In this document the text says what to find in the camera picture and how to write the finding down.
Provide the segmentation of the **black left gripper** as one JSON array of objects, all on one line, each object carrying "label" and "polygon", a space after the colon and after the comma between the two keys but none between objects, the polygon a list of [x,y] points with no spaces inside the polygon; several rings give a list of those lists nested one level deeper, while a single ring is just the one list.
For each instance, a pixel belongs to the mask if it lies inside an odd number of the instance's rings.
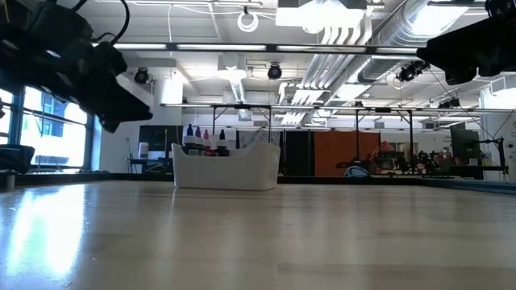
[{"label": "black left gripper", "polygon": [[150,107],[118,83],[126,70],[127,62],[110,41],[76,40],[54,52],[34,38],[0,39],[1,90],[15,94],[31,86],[66,101],[80,101],[111,134],[121,122],[152,117]]}]

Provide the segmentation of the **tall black food coloring bottle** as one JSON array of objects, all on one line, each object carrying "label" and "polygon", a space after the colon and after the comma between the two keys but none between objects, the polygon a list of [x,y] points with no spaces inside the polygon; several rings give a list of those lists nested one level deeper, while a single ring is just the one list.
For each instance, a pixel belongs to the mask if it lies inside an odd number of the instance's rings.
[{"label": "tall black food coloring bottle", "polygon": [[218,156],[228,157],[230,155],[230,151],[228,150],[228,141],[226,140],[226,134],[224,129],[221,129],[215,146],[215,152]]}]

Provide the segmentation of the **black monitor on desk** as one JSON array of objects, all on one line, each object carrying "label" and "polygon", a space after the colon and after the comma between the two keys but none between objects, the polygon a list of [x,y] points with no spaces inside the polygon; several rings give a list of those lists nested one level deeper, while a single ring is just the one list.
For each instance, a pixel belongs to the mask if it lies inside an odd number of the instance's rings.
[{"label": "black monitor on desk", "polygon": [[149,151],[171,151],[172,144],[182,144],[183,126],[143,125],[139,127],[139,142],[147,143]]}]

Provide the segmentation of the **large window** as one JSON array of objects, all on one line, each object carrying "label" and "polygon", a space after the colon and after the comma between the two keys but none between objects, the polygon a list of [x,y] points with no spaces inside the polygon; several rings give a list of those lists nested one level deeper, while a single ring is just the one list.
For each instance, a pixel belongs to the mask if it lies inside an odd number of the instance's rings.
[{"label": "large window", "polygon": [[85,165],[89,116],[74,103],[26,87],[19,94],[0,89],[0,144],[33,147],[37,168]]}]

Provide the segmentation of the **black monitor on stand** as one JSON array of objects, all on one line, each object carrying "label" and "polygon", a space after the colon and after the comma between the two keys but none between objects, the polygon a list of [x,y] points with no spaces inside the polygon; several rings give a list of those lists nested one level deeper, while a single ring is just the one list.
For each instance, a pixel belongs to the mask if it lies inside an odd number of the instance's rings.
[{"label": "black monitor on stand", "polygon": [[452,154],[462,164],[470,159],[480,159],[480,139],[477,132],[465,129],[451,129]]}]

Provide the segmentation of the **black robot arms on bench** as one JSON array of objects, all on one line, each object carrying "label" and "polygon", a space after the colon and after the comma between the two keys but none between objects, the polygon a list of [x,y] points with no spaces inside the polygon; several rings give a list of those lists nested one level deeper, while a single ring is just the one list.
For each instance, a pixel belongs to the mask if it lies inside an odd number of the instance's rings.
[{"label": "black robot arms on bench", "polygon": [[412,155],[409,160],[404,155],[400,155],[394,164],[395,168],[403,174],[434,175],[441,172],[439,154],[434,151],[430,153],[420,151]]}]

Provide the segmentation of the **black box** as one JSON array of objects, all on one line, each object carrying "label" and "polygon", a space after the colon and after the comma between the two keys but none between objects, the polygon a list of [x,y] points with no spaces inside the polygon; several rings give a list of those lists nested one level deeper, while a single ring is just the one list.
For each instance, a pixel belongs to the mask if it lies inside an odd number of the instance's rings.
[{"label": "black box", "polygon": [[0,170],[11,170],[20,174],[29,172],[35,148],[17,144],[0,145]]}]

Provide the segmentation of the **white plastic bin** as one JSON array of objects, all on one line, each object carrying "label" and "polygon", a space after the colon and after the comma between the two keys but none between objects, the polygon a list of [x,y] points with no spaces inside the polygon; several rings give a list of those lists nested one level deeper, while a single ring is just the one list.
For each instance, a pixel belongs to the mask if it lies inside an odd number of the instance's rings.
[{"label": "white plastic bin", "polygon": [[229,156],[187,155],[173,145],[174,185],[186,189],[266,191],[277,186],[281,149],[256,143]]}]

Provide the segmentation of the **blue and white ball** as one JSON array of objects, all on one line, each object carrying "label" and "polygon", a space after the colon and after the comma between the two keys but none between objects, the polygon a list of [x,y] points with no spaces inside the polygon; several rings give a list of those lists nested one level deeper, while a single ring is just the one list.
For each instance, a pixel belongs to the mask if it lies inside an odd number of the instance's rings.
[{"label": "blue and white ball", "polygon": [[345,178],[369,178],[370,174],[366,169],[362,168],[361,166],[352,165],[346,169],[346,171],[344,173],[344,177]]}]

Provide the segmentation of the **orange partition panel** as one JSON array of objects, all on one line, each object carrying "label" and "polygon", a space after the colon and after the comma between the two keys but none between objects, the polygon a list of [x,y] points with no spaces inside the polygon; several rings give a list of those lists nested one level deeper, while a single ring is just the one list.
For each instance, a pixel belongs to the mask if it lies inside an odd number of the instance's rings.
[{"label": "orange partition panel", "polygon": [[340,163],[366,160],[380,145],[377,132],[360,131],[316,131],[314,132],[314,174],[316,176],[343,176],[346,167],[337,168]]}]

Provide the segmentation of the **overhead light bar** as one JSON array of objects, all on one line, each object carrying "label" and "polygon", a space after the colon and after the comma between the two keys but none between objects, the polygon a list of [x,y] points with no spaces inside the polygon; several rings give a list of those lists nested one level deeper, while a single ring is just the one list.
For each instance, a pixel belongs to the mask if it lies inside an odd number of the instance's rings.
[{"label": "overhead light bar", "polygon": [[418,47],[321,44],[241,44],[241,43],[117,43],[119,51],[134,52],[258,52],[298,54],[342,54],[366,56],[415,56]]}]

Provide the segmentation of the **black partition panel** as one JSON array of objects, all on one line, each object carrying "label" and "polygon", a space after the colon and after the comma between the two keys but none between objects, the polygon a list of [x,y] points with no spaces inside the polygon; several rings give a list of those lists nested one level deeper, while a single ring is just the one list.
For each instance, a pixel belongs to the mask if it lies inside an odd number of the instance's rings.
[{"label": "black partition panel", "polygon": [[287,176],[314,175],[314,132],[292,130],[286,132],[285,174]]}]

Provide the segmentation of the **silver ventilation duct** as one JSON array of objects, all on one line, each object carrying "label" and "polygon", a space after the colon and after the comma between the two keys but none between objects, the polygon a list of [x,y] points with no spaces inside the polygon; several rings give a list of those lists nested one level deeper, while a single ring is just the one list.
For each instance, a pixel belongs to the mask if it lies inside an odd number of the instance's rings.
[{"label": "silver ventilation duct", "polygon": [[[407,0],[403,7],[372,39],[373,45],[421,47],[429,39],[443,34],[467,10],[466,6],[431,6],[437,0]],[[356,58],[360,64],[357,80],[360,83],[379,81],[392,72],[399,60],[381,60],[372,57]]]}]

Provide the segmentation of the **side table frame rail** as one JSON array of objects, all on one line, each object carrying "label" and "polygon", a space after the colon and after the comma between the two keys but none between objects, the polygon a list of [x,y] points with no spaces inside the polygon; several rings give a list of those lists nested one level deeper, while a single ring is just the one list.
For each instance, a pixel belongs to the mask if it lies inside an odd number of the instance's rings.
[{"label": "side table frame rail", "polygon": [[516,196],[516,183],[506,181],[423,178],[420,183],[428,187]]}]

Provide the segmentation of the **black metal rack frame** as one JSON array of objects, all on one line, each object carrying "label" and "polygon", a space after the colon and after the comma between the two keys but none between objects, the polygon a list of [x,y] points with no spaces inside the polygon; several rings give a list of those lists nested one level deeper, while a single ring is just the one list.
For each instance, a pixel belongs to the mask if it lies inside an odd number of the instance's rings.
[{"label": "black metal rack frame", "polygon": [[[359,121],[359,112],[361,110],[363,111],[374,111],[375,113],[393,113],[393,112],[401,112],[401,108],[391,108],[391,107],[379,107],[379,108],[372,108],[372,107],[338,107],[338,106],[271,106],[271,105],[251,105],[251,104],[160,104],[162,107],[177,107],[177,108],[211,108],[213,110],[213,120],[212,120],[212,129],[215,128],[215,123],[217,119],[216,111],[218,108],[232,108],[235,110],[267,110],[268,111],[268,119],[271,119],[272,112],[274,110],[285,110],[285,111],[291,111],[293,110],[295,113],[298,111],[301,113],[310,113],[312,111],[319,111],[319,110],[335,110],[335,111],[351,111],[354,113],[356,121]],[[257,161],[253,162],[252,169],[263,169],[264,172],[266,172],[268,175],[271,175],[272,178],[275,180],[278,177],[278,169],[280,167],[280,158],[281,158],[281,149],[276,146],[272,145],[272,125],[268,124],[266,126],[266,129],[268,130],[268,143],[271,145],[266,146],[265,153],[263,153],[263,156],[260,156]],[[360,132],[360,128],[357,126],[355,129],[356,134],[358,135]],[[376,153],[372,153],[366,160],[359,160],[355,159],[349,164],[340,163],[337,164],[337,168],[343,168],[346,167],[346,169],[349,166],[357,165],[361,166],[362,168],[366,169],[368,171],[368,168],[370,165],[374,164]],[[473,171],[478,172],[487,172],[483,171],[481,169],[481,165],[464,165],[461,166],[462,168],[471,168]]]}]

